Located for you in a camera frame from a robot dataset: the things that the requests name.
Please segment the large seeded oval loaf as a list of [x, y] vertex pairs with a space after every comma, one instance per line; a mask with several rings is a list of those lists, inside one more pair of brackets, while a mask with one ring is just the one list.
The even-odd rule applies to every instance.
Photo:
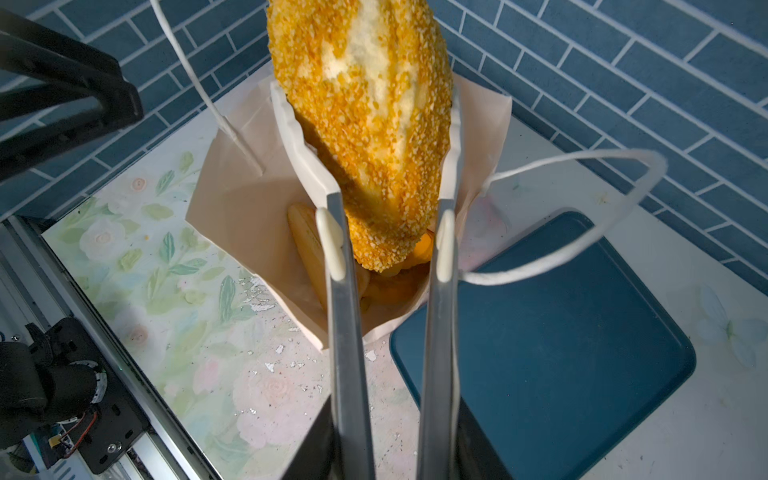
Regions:
[[273, 1], [275, 77], [306, 141], [338, 182], [352, 249], [384, 272], [437, 210], [453, 80], [425, 1]]

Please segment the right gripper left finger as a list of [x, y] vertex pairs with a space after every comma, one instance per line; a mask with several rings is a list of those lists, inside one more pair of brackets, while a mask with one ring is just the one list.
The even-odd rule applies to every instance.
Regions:
[[282, 480], [327, 480], [333, 465], [333, 420], [328, 397], [282, 474]]

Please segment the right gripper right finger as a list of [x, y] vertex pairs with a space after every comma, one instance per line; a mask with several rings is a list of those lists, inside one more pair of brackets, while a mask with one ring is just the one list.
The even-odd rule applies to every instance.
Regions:
[[459, 479], [513, 479], [464, 399], [458, 411], [457, 465]]

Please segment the white paper bread bag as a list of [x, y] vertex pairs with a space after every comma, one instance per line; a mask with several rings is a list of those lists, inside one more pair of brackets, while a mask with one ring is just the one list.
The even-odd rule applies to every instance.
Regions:
[[[458, 96], [461, 104], [464, 153], [457, 194], [459, 243], [472, 202], [491, 183], [504, 178], [498, 162], [512, 101], [453, 73], [452, 80], [452, 99]], [[217, 116], [219, 129], [204, 161], [186, 219], [203, 237], [260, 277], [309, 340], [323, 349], [329, 344], [328, 313], [312, 289], [287, 220], [291, 204], [306, 204], [315, 209], [315, 214], [317, 208], [301, 185], [281, 140], [271, 102], [272, 82], [278, 83], [274, 67], [272, 74], [248, 94], [233, 114]], [[507, 271], [469, 273], [461, 270], [458, 262], [458, 282], [504, 285], [569, 262], [624, 218], [667, 170], [666, 160], [654, 151], [615, 149], [611, 156], [638, 161], [645, 171], [604, 220], [542, 259]], [[398, 265], [384, 272], [370, 271], [357, 262], [354, 253], [353, 257], [354, 266], [360, 270], [355, 276], [360, 291], [365, 290], [372, 273], [402, 271]], [[420, 306], [427, 309], [425, 303]], [[405, 318], [381, 333], [365, 333], [363, 340], [370, 342], [382, 337]]]

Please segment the metal tongs white tips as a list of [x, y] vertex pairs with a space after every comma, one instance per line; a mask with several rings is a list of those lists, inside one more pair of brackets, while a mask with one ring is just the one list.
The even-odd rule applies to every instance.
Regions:
[[365, 333], [381, 333], [421, 303], [427, 305], [424, 388], [417, 478], [460, 476], [457, 437], [460, 382], [457, 359], [457, 194], [463, 167], [460, 98], [452, 99], [450, 148], [442, 162], [430, 262], [412, 261], [396, 274], [374, 274], [357, 288], [350, 229], [341, 188], [304, 140], [286, 94], [270, 85], [278, 131], [301, 185], [317, 208], [315, 224], [326, 285], [331, 393], [293, 460], [286, 479], [372, 479], [375, 462], [363, 355]]

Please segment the orange oval bread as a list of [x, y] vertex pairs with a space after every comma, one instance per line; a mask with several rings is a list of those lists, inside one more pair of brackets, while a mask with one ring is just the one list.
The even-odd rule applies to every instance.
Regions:
[[432, 259], [435, 234], [427, 230], [415, 245], [407, 257], [398, 264], [401, 270], [408, 270], [415, 266], [429, 263]]

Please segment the striped long bread roll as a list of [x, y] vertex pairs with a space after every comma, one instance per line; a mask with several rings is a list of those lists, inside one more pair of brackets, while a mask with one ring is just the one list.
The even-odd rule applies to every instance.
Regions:
[[312, 289], [326, 311], [325, 263], [315, 222], [315, 209], [303, 203], [291, 204], [287, 209], [287, 220]]

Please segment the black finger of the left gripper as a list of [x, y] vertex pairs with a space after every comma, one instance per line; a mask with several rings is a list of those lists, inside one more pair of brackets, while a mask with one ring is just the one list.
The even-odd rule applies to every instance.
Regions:
[[7, 9], [1, 11], [1, 69], [38, 81], [1, 94], [3, 121], [80, 100], [97, 102], [3, 140], [3, 181], [144, 118], [138, 91], [123, 78], [116, 59]]

